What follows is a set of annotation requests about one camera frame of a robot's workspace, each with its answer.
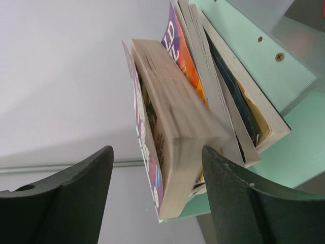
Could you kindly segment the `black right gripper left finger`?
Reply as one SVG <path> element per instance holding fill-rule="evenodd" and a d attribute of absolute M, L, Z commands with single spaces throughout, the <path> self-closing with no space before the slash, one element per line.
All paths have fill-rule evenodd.
<path fill-rule="evenodd" d="M 15 191 L 1 191 L 1 243 L 97 243 L 114 162 L 105 146 Z"/>

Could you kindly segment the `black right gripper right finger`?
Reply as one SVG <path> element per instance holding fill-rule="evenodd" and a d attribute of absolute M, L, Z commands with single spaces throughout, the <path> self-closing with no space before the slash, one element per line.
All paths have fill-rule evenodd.
<path fill-rule="evenodd" d="M 202 150 L 217 243 L 324 243 L 324 197 L 261 177 Z"/>

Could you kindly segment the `dark blue paperback book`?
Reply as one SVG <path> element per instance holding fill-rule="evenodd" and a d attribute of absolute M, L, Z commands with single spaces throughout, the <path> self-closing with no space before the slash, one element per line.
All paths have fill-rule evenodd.
<path fill-rule="evenodd" d="M 198 10 L 198 14 L 207 34 L 211 55 L 219 71 L 224 75 L 228 89 L 236 98 L 243 100 L 257 122 L 259 136 L 256 145 L 258 153 L 286 136 L 291 128 L 265 96 L 263 91 L 250 76 L 246 68 L 232 52 L 228 44 L 209 22 L 205 14 Z"/>

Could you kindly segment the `purple paperback book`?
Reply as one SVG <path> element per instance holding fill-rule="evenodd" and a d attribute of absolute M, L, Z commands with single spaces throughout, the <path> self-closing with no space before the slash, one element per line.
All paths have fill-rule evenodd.
<path fill-rule="evenodd" d="M 203 171 L 204 146 L 220 148 L 231 131 L 209 111 L 157 40 L 124 47 L 136 130 L 158 219 L 180 216 Z"/>

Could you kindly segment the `Roald Dahl Charlie book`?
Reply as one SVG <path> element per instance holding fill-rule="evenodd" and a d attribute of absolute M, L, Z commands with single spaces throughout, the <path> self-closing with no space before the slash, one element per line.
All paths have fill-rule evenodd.
<path fill-rule="evenodd" d="M 177 17 L 175 3 L 169 3 L 168 23 L 161 43 L 184 74 L 188 83 L 192 86 L 192 89 L 196 92 L 197 97 L 203 103 L 212 121 L 215 121 L 215 117 L 209 109 L 202 83 L 189 52 L 179 17 Z"/>

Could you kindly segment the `dark brown Edward Tulane book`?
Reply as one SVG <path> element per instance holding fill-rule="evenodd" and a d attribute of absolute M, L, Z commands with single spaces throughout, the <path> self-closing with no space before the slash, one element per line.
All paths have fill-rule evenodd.
<path fill-rule="evenodd" d="M 188 1 L 174 1 L 175 13 L 203 86 L 207 103 L 217 121 L 230 133 L 221 147 L 223 156 L 248 168 L 261 160 L 241 119 L 235 102 L 217 68 L 198 10 Z"/>

